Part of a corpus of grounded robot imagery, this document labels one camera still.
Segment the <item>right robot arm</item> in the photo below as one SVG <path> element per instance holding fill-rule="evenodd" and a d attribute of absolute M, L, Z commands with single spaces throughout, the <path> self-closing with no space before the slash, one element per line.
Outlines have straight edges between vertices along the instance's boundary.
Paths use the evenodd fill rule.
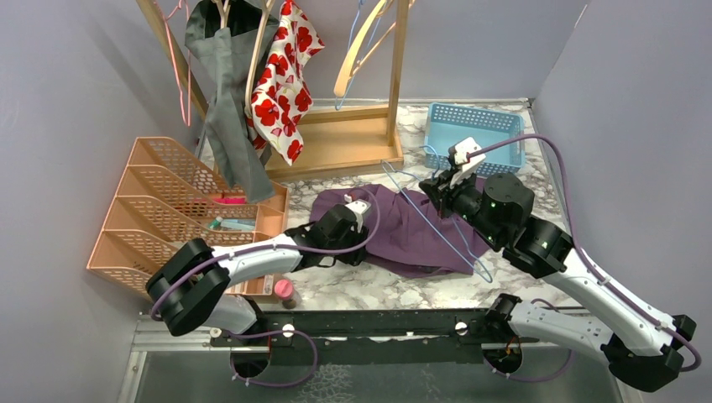
<path fill-rule="evenodd" d="M 454 181 L 453 170 L 419 185 L 441 217 L 460 216 L 513 267 L 572 297 L 590 318 L 544 309 L 501 294 L 484 319 L 497 342 L 535 338 L 556 343 L 607 365 L 621 382 L 644 392 L 660 390 L 684 370 L 682 346 L 696 328 L 632 295 L 597 268 L 556 224 L 536 217 L 534 192 L 515 175 L 496 174 L 482 187 Z"/>

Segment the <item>grey skirt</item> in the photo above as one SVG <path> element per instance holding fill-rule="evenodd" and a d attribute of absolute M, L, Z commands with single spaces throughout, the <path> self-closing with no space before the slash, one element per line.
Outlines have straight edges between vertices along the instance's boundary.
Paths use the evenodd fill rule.
<path fill-rule="evenodd" d="M 274 187 L 264 165 L 271 147 L 257 150 L 244 111 L 245 82 L 261 17 L 261 1 L 231 1 L 228 25 L 221 29 L 216 5 L 200 1 L 186 23 L 185 45 L 207 69 L 217 89 L 208 103 L 202 134 L 212 148 L 219 173 L 228 186 L 240 186 L 249 203 L 271 198 Z M 279 26 L 270 15 L 260 47 L 256 76 L 261 74 Z"/>

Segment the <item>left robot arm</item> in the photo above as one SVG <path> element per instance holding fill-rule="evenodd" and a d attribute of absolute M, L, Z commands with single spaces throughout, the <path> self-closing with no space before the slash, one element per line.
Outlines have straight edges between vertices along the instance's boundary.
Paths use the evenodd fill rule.
<path fill-rule="evenodd" d="M 178 337 L 199 327 L 230 332 L 243 344 L 264 333 L 255 302 L 229 296 L 228 288 L 266 275 L 321 267 L 324 259 L 358 265 L 377 209 L 364 200 L 337 204 L 315 222 L 290 228 L 266 241 L 211 247 L 203 238 L 185 243 L 145 284 L 152 319 Z"/>

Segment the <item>purple cloth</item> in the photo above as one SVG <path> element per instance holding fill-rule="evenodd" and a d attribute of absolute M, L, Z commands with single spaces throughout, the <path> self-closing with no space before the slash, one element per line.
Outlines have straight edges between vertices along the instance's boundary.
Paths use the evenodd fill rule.
<path fill-rule="evenodd" d="M 366 261 L 406 278 L 425 278 L 437 275 L 472 275 L 464 263 L 424 222 L 398 192 L 380 185 L 367 184 L 364 189 L 375 196 L 380 210 L 380 225 L 366 245 Z M 468 258 L 463 241 L 450 222 L 454 218 L 463 231 L 472 251 L 479 257 L 490 247 L 461 217 L 440 218 L 427 197 L 407 190 L 410 198 L 448 239 Z"/>

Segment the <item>red poppy print cloth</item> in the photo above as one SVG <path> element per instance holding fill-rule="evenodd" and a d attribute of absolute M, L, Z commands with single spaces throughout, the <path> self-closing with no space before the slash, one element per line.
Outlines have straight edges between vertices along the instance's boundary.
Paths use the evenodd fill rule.
<path fill-rule="evenodd" d="M 249 133 L 256 136 L 254 148 L 262 150 L 269 145 L 288 165 L 293 165 L 304 149 L 297 125 L 313 105 L 305 66 L 324 47 L 303 10 L 293 1 L 284 2 L 246 118 Z"/>

